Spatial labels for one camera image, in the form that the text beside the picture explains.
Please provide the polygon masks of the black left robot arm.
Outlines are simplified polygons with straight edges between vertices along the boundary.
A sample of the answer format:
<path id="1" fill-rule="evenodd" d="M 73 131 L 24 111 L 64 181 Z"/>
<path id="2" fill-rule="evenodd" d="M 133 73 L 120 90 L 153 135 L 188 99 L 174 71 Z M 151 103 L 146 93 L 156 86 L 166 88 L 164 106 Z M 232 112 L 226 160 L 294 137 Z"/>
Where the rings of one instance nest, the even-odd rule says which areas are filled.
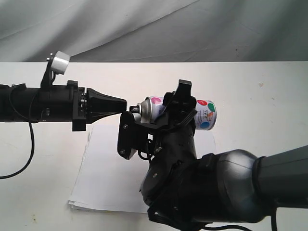
<path id="1" fill-rule="evenodd" d="M 79 87 L 72 80 L 47 89 L 28 88 L 25 84 L 0 87 L 2 122 L 72 122 L 73 131 L 85 131 L 88 124 L 126 108 L 126 100 Z"/>

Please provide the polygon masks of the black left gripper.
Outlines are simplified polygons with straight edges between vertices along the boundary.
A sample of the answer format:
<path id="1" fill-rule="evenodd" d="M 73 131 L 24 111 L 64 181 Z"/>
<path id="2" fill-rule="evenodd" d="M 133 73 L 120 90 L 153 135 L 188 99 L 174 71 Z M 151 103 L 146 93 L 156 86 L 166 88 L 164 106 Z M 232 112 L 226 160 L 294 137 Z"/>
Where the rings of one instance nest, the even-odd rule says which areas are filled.
<path id="1" fill-rule="evenodd" d="M 73 80 L 66 85 L 50 85 L 38 93 L 39 121 L 71 122 L 73 131 L 85 131 L 86 124 L 120 114 L 126 109 L 126 100 L 91 88 L 87 88 L 86 93 L 85 88 L 79 87 L 78 82 Z"/>

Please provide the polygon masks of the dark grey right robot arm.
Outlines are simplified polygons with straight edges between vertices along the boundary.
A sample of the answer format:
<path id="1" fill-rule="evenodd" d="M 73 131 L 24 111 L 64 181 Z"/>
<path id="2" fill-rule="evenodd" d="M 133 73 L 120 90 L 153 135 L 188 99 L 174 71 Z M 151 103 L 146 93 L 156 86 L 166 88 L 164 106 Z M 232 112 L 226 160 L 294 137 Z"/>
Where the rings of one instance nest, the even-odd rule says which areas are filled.
<path id="1" fill-rule="evenodd" d="M 150 221 L 181 231 L 209 229 L 224 222 L 236 229 L 240 222 L 271 218 L 277 230 L 279 207 L 308 206 L 308 148 L 257 157 L 235 149 L 196 157 L 194 135 L 196 99 L 190 81 L 180 80 L 164 96 L 165 109 L 151 134 L 138 148 L 149 169 L 140 192 Z"/>

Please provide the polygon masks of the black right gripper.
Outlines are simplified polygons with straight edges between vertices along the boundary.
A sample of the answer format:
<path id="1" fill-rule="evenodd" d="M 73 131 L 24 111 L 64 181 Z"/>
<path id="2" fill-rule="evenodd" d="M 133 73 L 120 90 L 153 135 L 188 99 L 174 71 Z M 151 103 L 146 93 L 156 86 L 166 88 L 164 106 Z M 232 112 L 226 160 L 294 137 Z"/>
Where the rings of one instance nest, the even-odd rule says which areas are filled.
<path id="1" fill-rule="evenodd" d="M 179 79 L 176 91 L 163 97 L 148 96 L 134 107 L 134 132 L 138 135 L 175 132 L 190 128 L 195 134 L 196 99 L 192 83 Z"/>

